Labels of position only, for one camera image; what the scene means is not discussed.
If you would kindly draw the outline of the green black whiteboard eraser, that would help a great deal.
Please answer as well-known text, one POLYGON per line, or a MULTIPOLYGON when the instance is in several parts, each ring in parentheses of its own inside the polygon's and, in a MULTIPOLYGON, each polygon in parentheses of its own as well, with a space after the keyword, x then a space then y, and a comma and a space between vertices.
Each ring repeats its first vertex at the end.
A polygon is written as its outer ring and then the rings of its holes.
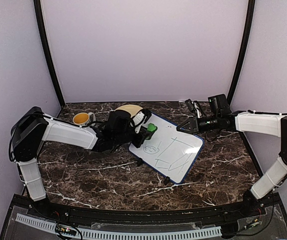
POLYGON ((149 123, 148 126, 147 126, 147 131, 150 132, 150 133, 154 133, 156 132, 158 129, 158 127, 153 124, 153 123, 149 123))

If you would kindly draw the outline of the blue framed whiteboard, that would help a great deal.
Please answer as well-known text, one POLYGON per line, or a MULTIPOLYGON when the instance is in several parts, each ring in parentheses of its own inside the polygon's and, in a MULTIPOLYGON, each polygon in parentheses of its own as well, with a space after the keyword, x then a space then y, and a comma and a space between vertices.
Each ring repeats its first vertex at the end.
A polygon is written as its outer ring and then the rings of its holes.
POLYGON ((137 148, 128 150, 137 158, 175 184, 181 184, 197 160, 204 140, 197 136, 177 131, 177 125, 153 113, 147 123, 157 127, 151 139, 137 148))

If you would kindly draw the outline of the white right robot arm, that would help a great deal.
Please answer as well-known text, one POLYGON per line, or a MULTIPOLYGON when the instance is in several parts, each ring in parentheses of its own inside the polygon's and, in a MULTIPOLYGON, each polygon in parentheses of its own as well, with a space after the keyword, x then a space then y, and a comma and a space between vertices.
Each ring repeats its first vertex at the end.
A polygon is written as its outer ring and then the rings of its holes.
POLYGON ((275 157, 275 160, 260 160, 265 173, 250 188, 252 197, 239 205, 238 212, 243 217, 251 216, 258 209, 257 200, 278 188, 287 178, 287 113, 239 110, 219 112, 213 116, 191 116, 176 129, 191 135, 212 130, 244 133, 250 138, 255 156, 275 157))

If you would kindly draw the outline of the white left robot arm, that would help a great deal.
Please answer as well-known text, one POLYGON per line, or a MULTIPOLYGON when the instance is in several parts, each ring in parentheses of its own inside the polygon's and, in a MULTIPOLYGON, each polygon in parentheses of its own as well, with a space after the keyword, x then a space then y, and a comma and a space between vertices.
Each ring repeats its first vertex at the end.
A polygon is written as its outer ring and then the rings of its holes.
POLYGON ((109 113, 106 121, 93 121, 80 126, 57 119, 32 107, 11 128, 8 157, 18 167, 21 181, 35 202, 34 209, 43 218, 54 214, 54 206, 45 199, 38 156, 45 142, 77 146, 92 152, 115 152, 124 144, 139 148, 154 134, 143 125, 152 112, 138 105, 123 105, 109 113))

